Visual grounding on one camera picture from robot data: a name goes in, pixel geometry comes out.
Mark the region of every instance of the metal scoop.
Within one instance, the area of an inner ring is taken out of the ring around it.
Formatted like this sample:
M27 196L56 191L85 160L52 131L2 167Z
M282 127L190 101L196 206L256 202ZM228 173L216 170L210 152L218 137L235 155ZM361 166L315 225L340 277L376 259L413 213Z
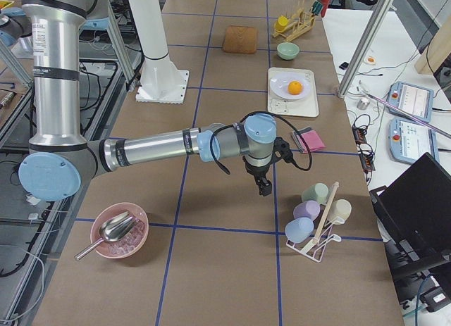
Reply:
M99 228L100 238L76 255L75 259L77 261L81 260L81 258L86 256L103 242L112 243L121 240L129 233L136 223L135 217L128 211L107 220Z

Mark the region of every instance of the light blue joint cap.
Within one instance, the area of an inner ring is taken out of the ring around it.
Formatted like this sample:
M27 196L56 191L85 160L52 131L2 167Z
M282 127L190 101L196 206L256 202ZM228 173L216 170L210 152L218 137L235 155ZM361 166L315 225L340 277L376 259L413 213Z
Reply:
M276 139L276 121L271 115L258 113L246 119L245 132L257 143L270 144Z
M197 134L197 146L199 147L199 156L203 162L211 162L213 160L213 156L211 155L210 150L210 139L213 136L213 132L210 130L200 132ZM219 142L214 137L213 140L213 153L216 159L219 159L221 155L221 148L219 147Z
M0 32L0 41L2 41L5 46L12 46L15 44L16 39L6 32Z
M84 25L82 25L82 30L107 30L110 21L108 18L97 18L92 20L87 20Z
M71 162L49 152L27 156L20 164L19 180L26 191L45 201L60 201L72 196L82 183Z
M2 9L1 13L7 16L25 16L25 12L19 7L10 7Z

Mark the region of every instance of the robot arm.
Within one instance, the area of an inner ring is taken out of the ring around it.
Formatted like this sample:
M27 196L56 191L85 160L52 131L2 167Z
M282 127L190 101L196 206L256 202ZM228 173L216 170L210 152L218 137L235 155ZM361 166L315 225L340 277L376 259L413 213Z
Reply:
M22 0L23 10L32 20L37 114L30 155L19 168L23 187L37 198L57 201L119 167L198 154L203 161L216 162L244 156L246 171L254 176L260 194L270 194L266 173L271 164L280 159L296 164L288 143L276 137L275 120L268 114L252 114L234 125L214 124L141 139L85 140L78 115L78 30L88 14L95 14L96 20L106 17L107 3Z
M31 23L20 8L0 10L0 41L12 46L18 39L31 36Z

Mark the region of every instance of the pink bowl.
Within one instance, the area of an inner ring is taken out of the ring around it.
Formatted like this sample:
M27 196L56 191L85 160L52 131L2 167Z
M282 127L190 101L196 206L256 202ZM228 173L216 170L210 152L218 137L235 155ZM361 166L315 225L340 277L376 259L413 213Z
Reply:
M121 240L113 243L105 242L100 244L96 248L96 252L99 255L112 259L125 258L141 249L142 245L146 242L147 235L149 234L149 219L145 211L133 203L117 203L103 210L91 227L91 242L100 238L99 228L104 222L125 211L130 212L139 221Z

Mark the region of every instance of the white plate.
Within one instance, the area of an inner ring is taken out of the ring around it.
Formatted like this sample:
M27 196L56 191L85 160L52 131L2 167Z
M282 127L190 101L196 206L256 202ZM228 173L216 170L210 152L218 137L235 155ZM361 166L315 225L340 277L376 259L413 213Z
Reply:
M299 95L291 95L288 92L288 85L292 81L298 81L302 84L303 89ZM308 96L311 91L310 84L302 77L301 74L290 72L280 73L272 77L269 81L269 87L277 96L290 100L303 99Z

